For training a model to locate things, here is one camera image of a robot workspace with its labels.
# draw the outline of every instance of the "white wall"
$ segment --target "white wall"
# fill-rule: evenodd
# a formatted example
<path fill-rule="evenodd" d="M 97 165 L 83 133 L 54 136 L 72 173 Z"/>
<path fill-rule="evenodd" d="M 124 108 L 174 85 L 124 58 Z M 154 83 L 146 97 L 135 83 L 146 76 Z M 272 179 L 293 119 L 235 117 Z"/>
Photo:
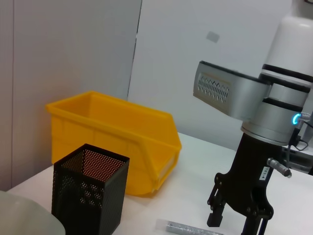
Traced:
<path fill-rule="evenodd" d="M 15 0 L 13 185 L 51 165 L 47 103 L 126 99 L 141 0 Z"/>
<path fill-rule="evenodd" d="M 13 1 L 0 1 L 0 190 L 11 188 Z"/>
<path fill-rule="evenodd" d="M 144 0 L 129 101 L 173 114 L 178 131 L 237 149 L 241 122 L 193 97 L 200 60 L 259 76 L 291 0 Z M 219 34 L 217 43 L 206 37 Z"/>

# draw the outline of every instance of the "cable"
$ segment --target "cable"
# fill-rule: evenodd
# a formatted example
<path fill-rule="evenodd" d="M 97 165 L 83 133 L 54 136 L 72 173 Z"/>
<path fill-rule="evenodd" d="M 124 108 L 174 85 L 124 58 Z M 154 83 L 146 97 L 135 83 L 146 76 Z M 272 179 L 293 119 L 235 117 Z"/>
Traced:
<path fill-rule="evenodd" d="M 291 144 L 288 145 L 287 149 L 287 154 L 286 154 L 286 167 L 289 169 L 289 161 L 290 161 L 290 149 L 291 149 Z"/>
<path fill-rule="evenodd" d="M 313 125 L 311 125 L 308 121 L 305 121 L 304 123 L 307 124 L 309 127 L 313 128 Z"/>
<path fill-rule="evenodd" d="M 296 149 L 298 149 L 298 151 L 303 151 L 303 150 L 305 150 L 309 146 L 309 144 L 306 141 L 304 141 L 304 140 L 299 140 L 299 141 L 305 143 L 306 146 L 304 148 L 302 148 L 302 149 L 299 149 L 297 146 L 294 146 Z"/>

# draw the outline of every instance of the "yellow plastic bin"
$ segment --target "yellow plastic bin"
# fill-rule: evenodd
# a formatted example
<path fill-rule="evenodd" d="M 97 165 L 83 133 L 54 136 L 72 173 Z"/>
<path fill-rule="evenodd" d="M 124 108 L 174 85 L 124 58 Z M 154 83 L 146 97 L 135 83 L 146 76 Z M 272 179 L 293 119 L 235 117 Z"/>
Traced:
<path fill-rule="evenodd" d="M 181 144 L 173 117 L 97 92 L 48 104 L 52 163 L 85 143 L 130 158 L 126 193 L 151 194 L 177 164 Z"/>

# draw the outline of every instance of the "white object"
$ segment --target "white object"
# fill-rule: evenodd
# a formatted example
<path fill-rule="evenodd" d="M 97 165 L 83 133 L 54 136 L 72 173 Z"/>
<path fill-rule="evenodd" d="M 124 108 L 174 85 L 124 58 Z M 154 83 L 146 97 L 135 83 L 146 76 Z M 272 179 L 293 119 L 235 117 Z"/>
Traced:
<path fill-rule="evenodd" d="M 0 191 L 1 235 L 65 235 L 61 222 L 38 203 Z"/>
<path fill-rule="evenodd" d="M 114 235 L 164 234 L 155 231 L 156 220 L 163 218 L 224 235 L 241 234 L 245 217 L 226 205 L 220 228 L 206 225 L 207 199 L 217 172 L 227 173 L 235 151 L 179 135 L 182 151 L 177 167 L 153 198 L 126 196 L 122 220 Z M 53 168 L 50 167 L 11 189 L 15 195 L 30 198 L 51 210 Z M 312 235 L 313 177 L 292 171 L 287 179 L 274 171 L 267 196 L 275 216 L 268 222 L 267 235 Z"/>
<path fill-rule="evenodd" d="M 304 0 L 293 0 L 292 7 L 277 29 L 265 64 L 313 76 L 313 6 Z M 301 79 L 284 77 L 309 85 Z"/>

